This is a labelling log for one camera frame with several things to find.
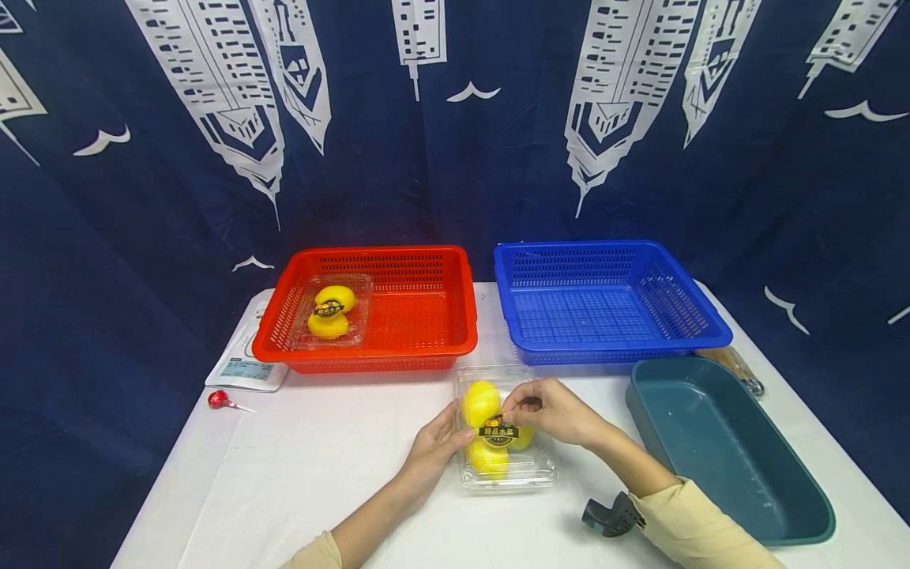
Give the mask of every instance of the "yellow fruit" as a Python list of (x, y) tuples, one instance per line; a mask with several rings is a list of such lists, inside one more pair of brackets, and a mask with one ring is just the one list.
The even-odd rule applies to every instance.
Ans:
[(523, 451), (528, 448), (534, 438), (534, 430), (531, 427), (519, 427), (518, 438), (509, 445), (510, 451)]
[(354, 291), (340, 285), (332, 285), (320, 290), (319, 294), (316, 295), (316, 298), (313, 300), (316, 302), (317, 306), (319, 304), (325, 304), (329, 300), (337, 300), (344, 307), (341, 309), (342, 314), (351, 312), (354, 310), (354, 307), (357, 306), (357, 297), (354, 296)]
[(348, 333), (348, 319), (344, 314), (336, 314), (331, 318), (322, 318), (313, 314), (307, 320), (309, 331), (322, 340), (335, 340)]
[(489, 480), (503, 480), (509, 471), (509, 453), (505, 449), (494, 449), (481, 439), (474, 439), (465, 453), (474, 472), (483, 474)]
[(477, 429), (500, 412), (500, 390), (486, 380), (473, 382), (461, 400), (461, 416), (469, 427)]

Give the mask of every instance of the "white tablecloth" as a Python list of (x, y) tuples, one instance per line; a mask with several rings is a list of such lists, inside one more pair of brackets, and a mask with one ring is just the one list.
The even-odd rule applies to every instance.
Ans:
[[(456, 367), (518, 362), (496, 285), (477, 283), (475, 292), (480, 341)], [(267, 290), (257, 298), (270, 294)], [(767, 388), (764, 409), (827, 493), (837, 516), (828, 542), (774, 553), (790, 569), (906, 568), (910, 528), (708, 294), (733, 328), (733, 346)], [(560, 377), (594, 410), (638, 438), (623, 398), (629, 366), (536, 371)], [(276, 393), (231, 392), (256, 414), (210, 410), (211, 390), (205, 390), (113, 566), (231, 569), (283, 563), (398, 470), (414, 433), (452, 398), (451, 374), (291, 372)], [(535, 493), (468, 493), (450, 464), (426, 507), (382, 545), (368, 566), (677, 566), (636, 532), (608, 540), (585, 527), (581, 511), (588, 499), (611, 503), (623, 487), (582, 449), (557, 444), (557, 456), (560, 480)]]

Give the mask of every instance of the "dark teal plastic tray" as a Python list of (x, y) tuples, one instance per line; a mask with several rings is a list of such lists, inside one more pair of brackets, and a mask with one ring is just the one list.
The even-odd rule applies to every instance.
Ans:
[(640, 361), (626, 404), (648, 452), (695, 480), (762, 544), (818, 544), (834, 533), (828, 498), (723, 366), (703, 358)]

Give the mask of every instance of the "blue curtain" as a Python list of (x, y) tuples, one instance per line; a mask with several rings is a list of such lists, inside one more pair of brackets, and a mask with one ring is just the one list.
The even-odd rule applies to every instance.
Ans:
[(899, 0), (0, 0), (0, 566), (106, 566), (316, 246), (648, 238), (907, 518)]

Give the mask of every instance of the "red plastic basket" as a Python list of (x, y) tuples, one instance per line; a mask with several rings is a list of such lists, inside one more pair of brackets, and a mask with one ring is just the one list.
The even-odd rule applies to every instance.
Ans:
[[(356, 348), (293, 350), (288, 335), (314, 275), (373, 278), (367, 332)], [(260, 361), (300, 373), (438, 370), (477, 345), (477, 305), (464, 249), (453, 245), (307, 249), (288, 263), (253, 341)]]

